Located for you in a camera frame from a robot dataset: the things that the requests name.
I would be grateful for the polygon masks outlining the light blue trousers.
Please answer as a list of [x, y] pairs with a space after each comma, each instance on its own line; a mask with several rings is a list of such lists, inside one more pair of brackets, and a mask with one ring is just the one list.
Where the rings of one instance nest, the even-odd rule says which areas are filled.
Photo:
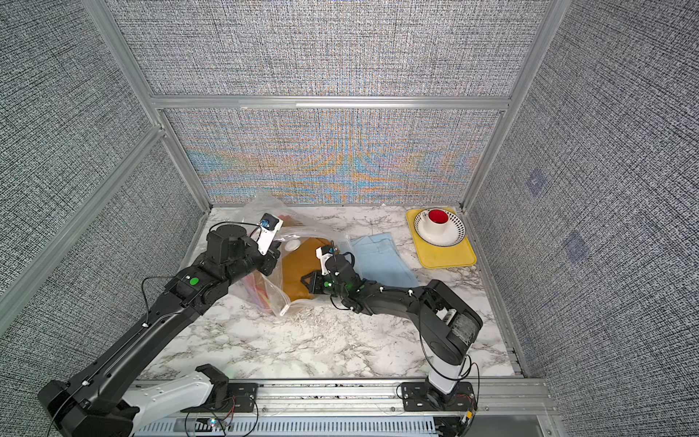
[[403, 261], [391, 233], [364, 236], [351, 241], [358, 272], [366, 280], [399, 288], [418, 287], [413, 271]]

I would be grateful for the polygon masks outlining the red garment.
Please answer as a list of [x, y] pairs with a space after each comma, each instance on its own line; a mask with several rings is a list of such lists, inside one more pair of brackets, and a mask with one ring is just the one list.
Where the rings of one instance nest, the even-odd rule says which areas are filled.
[[248, 294], [249, 301], [263, 313], [272, 314], [273, 310], [267, 295], [265, 276], [255, 271], [243, 278], [241, 282]]

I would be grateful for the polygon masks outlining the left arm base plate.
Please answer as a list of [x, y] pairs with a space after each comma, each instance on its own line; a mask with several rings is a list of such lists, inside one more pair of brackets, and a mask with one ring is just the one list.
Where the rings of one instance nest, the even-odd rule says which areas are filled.
[[207, 400], [199, 406], [183, 410], [183, 413], [254, 413], [258, 388], [255, 382], [230, 382], [226, 389], [216, 385]]

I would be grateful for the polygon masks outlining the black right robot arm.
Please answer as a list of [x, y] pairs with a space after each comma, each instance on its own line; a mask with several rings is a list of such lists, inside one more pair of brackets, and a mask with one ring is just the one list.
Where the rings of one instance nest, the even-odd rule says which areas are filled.
[[480, 315], [440, 280], [404, 288], [362, 278], [343, 255], [323, 255], [320, 264], [300, 279], [308, 292], [339, 300], [342, 309], [357, 314], [409, 320], [422, 351], [433, 355], [428, 392], [450, 400], [473, 365], [468, 353], [483, 327]]

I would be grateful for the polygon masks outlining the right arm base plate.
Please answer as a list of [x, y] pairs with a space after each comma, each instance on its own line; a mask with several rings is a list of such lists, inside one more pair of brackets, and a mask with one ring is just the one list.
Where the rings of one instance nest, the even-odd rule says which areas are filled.
[[458, 382], [444, 394], [429, 382], [403, 382], [397, 391], [406, 412], [476, 412], [478, 402], [469, 382]]

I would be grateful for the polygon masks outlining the brown garment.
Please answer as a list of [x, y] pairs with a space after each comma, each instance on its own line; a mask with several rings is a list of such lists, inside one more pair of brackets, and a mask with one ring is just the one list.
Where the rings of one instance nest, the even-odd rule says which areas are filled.
[[320, 269], [320, 261], [316, 257], [316, 249], [328, 245], [331, 242], [321, 238], [298, 238], [301, 245], [296, 251], [287, 252], [282, 244], [282, 289], [289, 299], [309, 300], [312, 298], [308, 288], [302, 283], [301, 278]]

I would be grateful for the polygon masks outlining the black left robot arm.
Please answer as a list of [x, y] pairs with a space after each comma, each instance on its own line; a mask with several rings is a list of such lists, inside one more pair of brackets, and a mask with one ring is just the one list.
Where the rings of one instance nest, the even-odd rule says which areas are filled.
[[242, 222], [222, 222], [207, 236], [207, 249], [193, 264], [169, 278], [145, 316], [104, 354], [67, 382], [51, 381], [38, 400], [64, 436], [130, 436], [144, 425], [204, 402], [222, 405], [228, 381], [205, 364], [153, 393], [132, 383], [187, 326], [253, 271], [269, 276], [280, 258], [276, 234], [281, 218], [263, 215], [251, 237]]

